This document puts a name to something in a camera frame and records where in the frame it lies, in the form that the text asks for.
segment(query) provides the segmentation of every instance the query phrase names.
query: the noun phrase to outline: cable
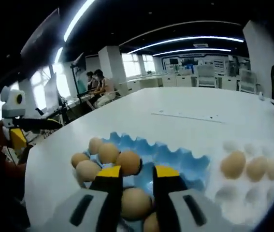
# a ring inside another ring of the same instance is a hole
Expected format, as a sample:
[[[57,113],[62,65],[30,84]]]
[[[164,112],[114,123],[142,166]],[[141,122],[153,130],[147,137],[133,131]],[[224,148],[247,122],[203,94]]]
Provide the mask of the cable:
[[[8,152],[9,152],[10,159],[12,159],[12,162],[14,163],[14,165],[17,166],[17,164],[15,163],[14,159],[12,158],[12,155],[11,155],[10,150],[9,150],[8,147],[7,147],[7,150],[8,150]]]
[[[45,71],[42,69],[42,72],[49,78],[49,80],[51,79],[50,76],[48,76],[48,74],[45,73]]]

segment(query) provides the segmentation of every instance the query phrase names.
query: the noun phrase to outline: led light strip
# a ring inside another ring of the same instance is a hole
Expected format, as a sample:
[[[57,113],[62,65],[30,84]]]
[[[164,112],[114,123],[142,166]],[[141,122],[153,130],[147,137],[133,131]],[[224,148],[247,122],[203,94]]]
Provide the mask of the led light strip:
[[[154,54],[153,56],[159,56],[169,53],[176,53],[176,52],[189,52],[189,51],[221,51],[221,52],[231,52],[230,49],[221,49],[221,48],[190,48],[190,49],[182,49],[182,50],[175,50],[170,52],[162,52]]]
[[[75,25],[77,24],[77,22],[79,21],[79,19],[82,17],[82,15],[85,13],[85,11],[87,11],[87,9],[91,6],[91,4],[94,2],[95,0],[87,0],[82,7],[78,10],[77,14],[73,17],[72,21],[70,22],[65,34],[64,34],[64,41],[66,42],[68,40],[68,37],[70,36],[73,28],[75,27]],[[58,63],[61,52],[63,51],[63,48],[61,47],[58,52],[56,53],[55,56],[55,60],[54,63]]]
[[[131,54],[131,53],[146,49],[148,47],[153,47],[153,46],[157,46],[157,45],[161,45],[161,44],[167,44],[167,43],[172,43],[172,42],[177,42],[177,41],[182,41],[182,40],[197,40],[197,39],[229,40],[229,41],[235,41],[235,42],[240,42],[240,43],[244,42],[244,40],[230,38],[230,37],[222,37],[222,36],[191,36],[191,37],[183,37],[183,38],[177,38],[177,39],[165,40],[165,41],[158,42],[158,43],[153,43],[148,46],[140,47],[136,50],[128,52],[127,54]]]

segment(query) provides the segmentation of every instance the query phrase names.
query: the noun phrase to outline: egg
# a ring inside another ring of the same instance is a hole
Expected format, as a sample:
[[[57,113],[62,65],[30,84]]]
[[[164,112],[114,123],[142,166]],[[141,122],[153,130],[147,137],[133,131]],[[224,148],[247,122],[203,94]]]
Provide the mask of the egg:
[[[220,170],[228,179],[237,179],[244,170],[246,163],[245,155],[242,151],[233,151],[222,160]]]
[[[121,216],[128,220],[138,220],[150,212],[152,203],[140,188],[128,188],[123,191]]]
[[[101,167],[93,161],[84,160],[78,163],[75,170],[81,181],[93,181]]]
[[[143,224],[143,231],[144,232],[159,232],[159,224],[157,221],[157,214],[156,212],[152,213],[148,216]]]
[[[140,169],[140,157],[133,151],[123,151],[116,159],[116,165],[121,166],[123,176],[135,175]]]
[[[75,168],[79,162],[84,161],[84,160],[89,160],[89,157],[83,153],[75,153],[71,157],[71,164]]]
[[[102,144],[98,151],[98,158],[101,163],[115,163],[119,150],[112,143]]]
[[[258,182],[262,179],[266,173],[268,167],[268,161],[264,156],[260,156],[252,159],[247,167],[246,174],[252,182]]]
[[[88,144],[89,153],[91,155],[97,154],[101,145],[102,145],[102,140],[100,138],[96,138],[96,137],[92,138]]]
[[[274,180],[274,160],[268,160],[267,175],[270,180]]]

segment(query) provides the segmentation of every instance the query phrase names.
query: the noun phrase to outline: seated person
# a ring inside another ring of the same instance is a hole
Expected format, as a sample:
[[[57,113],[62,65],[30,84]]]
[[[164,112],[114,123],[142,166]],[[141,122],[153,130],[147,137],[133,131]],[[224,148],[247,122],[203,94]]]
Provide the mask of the seated person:
[[[88,90],[97,88],[98,86],[98,81],[93,77],[93,75],[94,75],[93,72],[87,73],[87,89]]]
[[[95,96],[89,100],[89,102],[94,105],[96,103],[97,107],[102,107],[107,102],[115,98],[114,85],[110,79],[103,76],[103,72],[97,69],[94,72],[94,77],[99,80],[99,84],[92,92]]]

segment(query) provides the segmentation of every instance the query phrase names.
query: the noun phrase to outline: egg carton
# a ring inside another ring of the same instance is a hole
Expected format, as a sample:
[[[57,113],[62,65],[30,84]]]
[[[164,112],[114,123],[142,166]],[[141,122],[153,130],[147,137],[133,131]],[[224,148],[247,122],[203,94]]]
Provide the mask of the egg carton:
[[[244,152],[246,165],[238,179],[226,179],[220,170],[220,163],[234,150]],[[221,141],[213,150],[205,196],[220,205],[223,217],[234,224],[254,228],[274,202],[274,180],[265,174],[259,182],[251,182],[246,175],[247,164],[260,156],[274,160],[273,141]]]
[[[172,152],[166,144],[156,142],[150,145],[144,138],[133,140],[128,134],[112,132],[109,139],[102,138],[104,143],[113,143],[120,151],[131,150],[138,154],[142,160],[142,167],[137,175],[123,177],[123,187],[138,187],[153,196],[153,168],[155,165],[171,167],[180,173],[188,188],[204,191],[209,178],[208,167],[210,160],[207,156],[194,158],[190,150],[179,148]],[[112,164],[102,164],[97,154],[90,155],[90,159],[102,168]]]

